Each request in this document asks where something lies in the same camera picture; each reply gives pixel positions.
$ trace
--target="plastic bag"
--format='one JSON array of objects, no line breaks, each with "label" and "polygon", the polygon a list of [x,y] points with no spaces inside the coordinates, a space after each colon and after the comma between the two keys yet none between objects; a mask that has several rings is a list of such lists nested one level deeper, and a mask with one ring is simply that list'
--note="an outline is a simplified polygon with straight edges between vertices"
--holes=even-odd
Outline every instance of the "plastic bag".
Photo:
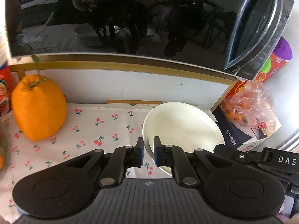
[{"label": "plastic bag", "polygon": [[263,83],[247,81],[241,91],[225,98],[220,107],[233,123],[250,128],[267,128],[273,132],[276,122],[273,103],[273,96]]}]

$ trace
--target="tablecloth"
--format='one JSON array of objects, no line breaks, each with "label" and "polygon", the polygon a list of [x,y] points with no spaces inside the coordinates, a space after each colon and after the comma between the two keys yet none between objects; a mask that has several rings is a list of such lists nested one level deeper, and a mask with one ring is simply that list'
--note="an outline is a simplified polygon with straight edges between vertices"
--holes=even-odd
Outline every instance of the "tablecloth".
[{"label": "tablecloth", "polygon": [[90,47],[74,37],[74,29],[79,24],[61,24],[52,26],[34,26],[23,29],[29,45],[35,54],[51,52],[108,52],[115,53],[112,47]]},{"label": "tablecloth", "polygon": [[[20,216],[12,199],[12,189],[20,179],[97,148],[111,153],[120,146],[135,146],[138,137],[142,137],[146,115],[156,105],[126,105],[129,108],[124,108],[124,104],[102,106],[68,104],[62,128],[52,137],[39,142],[28,140],[17,127],[14,117],[5,121],[10,159],[0,180],[0,215],[6,221],[13,223]],[[170,178],[154,165],[146,150],[143,164],[141,168],[129,168],[126,177]]]}]

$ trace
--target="green ball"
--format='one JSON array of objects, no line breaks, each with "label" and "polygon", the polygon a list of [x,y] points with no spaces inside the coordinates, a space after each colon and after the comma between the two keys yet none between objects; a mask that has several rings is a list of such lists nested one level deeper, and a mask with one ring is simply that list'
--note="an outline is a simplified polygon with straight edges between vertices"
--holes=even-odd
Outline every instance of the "green ball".
[{"label": "green ball", "polygon": [[261,71],[267,74],[270,71],[270,68],[271,68],[271,58],[269,57],[266,63],[264,64],[264,66],[261,68]]}]

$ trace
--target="wooden board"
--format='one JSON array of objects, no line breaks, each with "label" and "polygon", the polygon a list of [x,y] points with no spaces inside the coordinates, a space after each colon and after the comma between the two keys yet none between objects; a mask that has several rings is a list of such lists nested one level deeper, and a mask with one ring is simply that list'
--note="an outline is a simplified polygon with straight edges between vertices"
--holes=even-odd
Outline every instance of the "wooden board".
[{"label": "wooden board", "polygon": [[108,104],[139,104],[139,105],[160,105],[162,101],[143,101],[143,100],[118,100],[108,99]]}]

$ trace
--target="purple ball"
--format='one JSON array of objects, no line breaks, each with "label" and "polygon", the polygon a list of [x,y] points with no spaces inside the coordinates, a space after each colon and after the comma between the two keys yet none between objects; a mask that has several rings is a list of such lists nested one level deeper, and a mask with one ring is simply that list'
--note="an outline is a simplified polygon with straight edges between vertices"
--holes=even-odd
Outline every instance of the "purple ball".
[{"label": "purple ball", "polygon": [[292,49],[289,43],[283,37],[280,38],[273,53],[284,60],[290,60],[293,58]]}]

